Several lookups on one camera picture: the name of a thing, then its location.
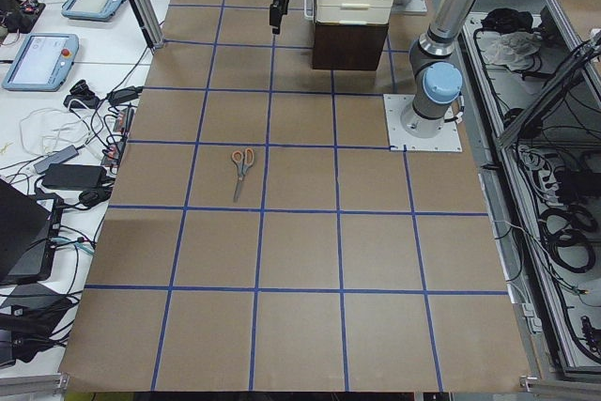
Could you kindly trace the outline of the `grey orange scissors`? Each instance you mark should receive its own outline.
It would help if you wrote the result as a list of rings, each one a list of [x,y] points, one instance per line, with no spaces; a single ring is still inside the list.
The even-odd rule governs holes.
[[[254,165],[254,150],[250,147],[244,149],[235,150],[231,155],[232,162],[237,167],[237,184],[233,195],[233,202],[237,203],[239,200],[243,181],[249,171]]]

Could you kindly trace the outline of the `black power adapter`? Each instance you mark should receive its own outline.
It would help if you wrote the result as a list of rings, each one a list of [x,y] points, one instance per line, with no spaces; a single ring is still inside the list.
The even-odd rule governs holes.
[[[55,190],[85,190],[97,188],[105,180],[106,169],[97,165],[52,163],[41,185]]]

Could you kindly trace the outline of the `teach pendant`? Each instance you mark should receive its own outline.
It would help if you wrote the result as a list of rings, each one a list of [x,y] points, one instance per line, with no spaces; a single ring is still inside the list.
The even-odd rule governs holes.
[[[55,92],[66,81],[79,51],[74,34],[28,36],[17,52],[2,87],[8,91]]]
[[[124,0],[68,0],[61,14],[72,20],[108,22]]]

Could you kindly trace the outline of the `white crumpled cloth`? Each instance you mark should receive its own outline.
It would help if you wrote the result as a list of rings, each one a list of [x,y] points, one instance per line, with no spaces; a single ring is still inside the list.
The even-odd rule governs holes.
[[[541,49],[541,40],[534,34],[518,31],[504,34],[484,50],[484,61],[489,65],[505,66],[509,70],[527,69],[533,56]]]

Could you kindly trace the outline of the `upper teach pendant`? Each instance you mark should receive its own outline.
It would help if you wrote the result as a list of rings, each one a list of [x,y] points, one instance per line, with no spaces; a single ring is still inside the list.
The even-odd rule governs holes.
[[[124,0],[68,0],[61,14],[72,20],[108,22]]]

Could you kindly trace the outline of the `dark wooden drawer cabinet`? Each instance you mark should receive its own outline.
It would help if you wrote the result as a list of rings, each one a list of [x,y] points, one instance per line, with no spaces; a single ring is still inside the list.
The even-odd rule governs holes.
[[[388,31],[387,24],[315,23],[312,68],[375,71]]]

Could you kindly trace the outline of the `lower teach pendant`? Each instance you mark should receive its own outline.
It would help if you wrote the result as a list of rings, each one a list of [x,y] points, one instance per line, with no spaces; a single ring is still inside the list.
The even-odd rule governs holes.
[[[79,51],[74,34],[28,36],[17,52],[2,87],[8,91],[55,92],[66,81]]]

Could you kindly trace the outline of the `white plastic storage box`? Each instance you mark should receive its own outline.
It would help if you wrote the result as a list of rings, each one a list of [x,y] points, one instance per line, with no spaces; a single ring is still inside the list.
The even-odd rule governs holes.
[[[383,25],[393,0],[303,0],[303,15],[314,23]]]

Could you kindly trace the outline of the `black laptop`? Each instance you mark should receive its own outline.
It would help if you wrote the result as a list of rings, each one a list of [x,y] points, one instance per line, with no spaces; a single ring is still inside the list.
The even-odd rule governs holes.
[[[26,195],[1,182],[1,284],[23,285],[50,277],[62,219],[55,193]]]

